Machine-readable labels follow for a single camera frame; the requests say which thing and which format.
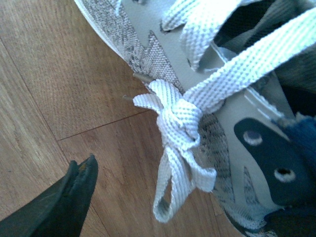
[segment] shoe eyelet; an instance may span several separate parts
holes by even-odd
[[[259,146],[263,142],[261,134],[252,130],[245,131],[243,134],[243,139],[246,143],[254,147]]]
[[[296,175],[291,169],[278,168],[275,170],[275,178],[282,183],[290,183],[296,179]]]

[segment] wood grain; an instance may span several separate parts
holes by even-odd
[[[64,176],[68,162],[1,41],[0,95],[2,220]],[[108,236],[93,209],[81,236]]]
[[[221,237],[242,237],[241,233],[229,222],[225,214],[216,216]]]
[[[155,120],[154,112],[144,112],[59,144],[68,159],[95,154],[100,168],[92,206],[110,236],[220,237],[210,196],[199,191],[168,224],[154,219],[152,205],[162,155]]]
[[[137,114],[146,92],[73,0],[2,0],[0,36],[56,139]]]

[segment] shoelace bow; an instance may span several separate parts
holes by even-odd
[[[220,8],[216,7],[216,3],[210,8],[207,1],[178,0],[163,19],[163,28],[170,30],[187,23],[181,36],[185,39],[182,45],[195,70],[201,55],[212,44],[231,12],[240,5],[254,1],[257,0],[229,0]],[[209,10],[207,17],[200,17],[203,15],[201,11],[206,13],[205,9]],[[220,17],[219,21],[213,17],[211,21],[216,20],[215,23],[207,23],[208,16],[212,15],[210,9],[213,9],[212,13],[217,10],[222,12],[225,17]],[[211,40],[205,31],[212,32]],[[157,220],[168,222],[195,187],[205,192],[212,191],[214,187],[216,171],[201,168],[192,152],[192,148],[199,146],[198,123],[202,115],[217,111],[227,97],[247,88],[315,42],[316,8],[313,8],[260,39],[184,95],[170,83],[157,79],[149,84],[155,95],[139,95],[133,99],[135,106],[158,113],[157,125],[161,131],[164,153],[159,165],[154,201]],[[163,198],[169,180],[170,203]]]

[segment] shoelace loop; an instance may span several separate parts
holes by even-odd
[[[203,116],[202,110],[186,101],[177,88],[164,80],[151,82],[149,88],[155,95],[138,95],[133,101],[136,106],[158,113],[157,125],[164,153],[158,170],[154,213],[159,221],[167,222],[195,187],[205,192],[213,190],[216,171],[201,168],[191,150],[200,144],[198,123]],[[163,197],[170,179],[172,191],[169,204]]]

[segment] blue fabric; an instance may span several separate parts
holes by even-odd
[[[316,119],[306,116],[297,123],[288,126],[279,125],[279,128],[304,157],[316,178]]]

